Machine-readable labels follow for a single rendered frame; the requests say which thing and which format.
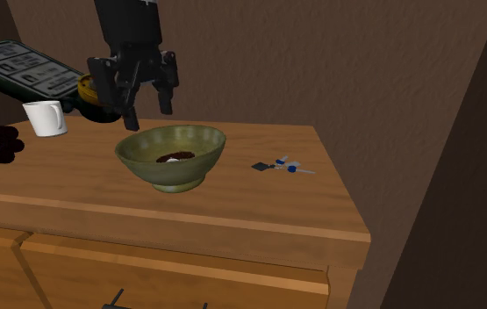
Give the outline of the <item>dark tablet with grey panels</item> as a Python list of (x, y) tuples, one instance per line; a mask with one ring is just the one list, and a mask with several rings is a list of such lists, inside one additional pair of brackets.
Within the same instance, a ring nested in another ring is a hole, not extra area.
[(0, 41), (0, 92), (21, 102), (76, 97), (82, 75), (21, 42)]

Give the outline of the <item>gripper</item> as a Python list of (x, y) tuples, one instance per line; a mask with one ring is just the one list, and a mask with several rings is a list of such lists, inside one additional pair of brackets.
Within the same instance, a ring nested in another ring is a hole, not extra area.
[(101, 104), (111, 107), (125, 128), (140, 129), (134, 100), (140, 85), (152, 81), (160, 112), (171, 115), (174, 88), (179, 86), (176, 56), (161, 51), (161, 27), (155, 0), (94, 0), (108, 58), (87, 60)]

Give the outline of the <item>wooden chest of drawers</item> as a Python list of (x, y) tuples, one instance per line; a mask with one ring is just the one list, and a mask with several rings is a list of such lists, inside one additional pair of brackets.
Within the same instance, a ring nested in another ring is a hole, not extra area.
[[(309, 126), (222, 123), (195, 189), (162, 193), (114, 148), (119, 123), (67, 120), (0, 164), (0, 309), (346, 309), (371, 237)], [(258, 171), (287, 155), (301, 169)]]

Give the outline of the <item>white mug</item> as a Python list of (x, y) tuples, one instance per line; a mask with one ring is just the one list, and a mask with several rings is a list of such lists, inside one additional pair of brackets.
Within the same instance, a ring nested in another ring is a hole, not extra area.
[(38, 137), (54, 137), (68, 131), (60, 101), (38, 101), (22, 106)]

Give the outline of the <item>keys with blue caps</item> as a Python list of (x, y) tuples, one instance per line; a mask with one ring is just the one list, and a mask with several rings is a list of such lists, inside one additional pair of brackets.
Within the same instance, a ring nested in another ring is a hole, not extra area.
[(265, 171), (267, 169), (275, 169), (275, 170), (285, 170), (290, 173), (306, 173), (306, 174), (314, 174), (314, 171), (301, 169), (300, 162), (288, 162), (288, 156), (285, 155), (282, 158), (276, 159), (274, 163), (265, 163), (265, 162), (257, 162), (256, 164), (252, 165), (251, 168), (258, 170), (258, 171)]

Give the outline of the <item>green ceramic bowl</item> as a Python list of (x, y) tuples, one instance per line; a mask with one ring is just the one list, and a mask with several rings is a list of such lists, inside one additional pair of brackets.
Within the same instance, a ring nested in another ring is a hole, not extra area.
[[(214, 167), (226, 144), (217, 128), (200, 125), (161, 126), (135, 133), (115, 147), (120, 161), (156, 190), (181, 193), (196, 188)], [(190, 151), (194, 158), (158, 163), (157, 158)]]

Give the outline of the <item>yellow round thing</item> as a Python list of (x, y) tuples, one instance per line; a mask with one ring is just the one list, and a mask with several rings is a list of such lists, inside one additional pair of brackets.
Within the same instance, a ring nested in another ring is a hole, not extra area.
[(100, 105), (91, 74), (81, 75), (78, 78), (77, 90), (79, 97), (84, 102), (96, 106)]

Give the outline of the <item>dark brown flat thing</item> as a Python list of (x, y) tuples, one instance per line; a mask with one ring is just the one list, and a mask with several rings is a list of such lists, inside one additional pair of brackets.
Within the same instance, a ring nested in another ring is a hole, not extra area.
[(179, 151), (171, 154), (165, 154), (156, 159), (158, 163), (164, 162), (179, 162), (183, 160), (188, 160), (194, 158), (196, 155), (190, 151)]

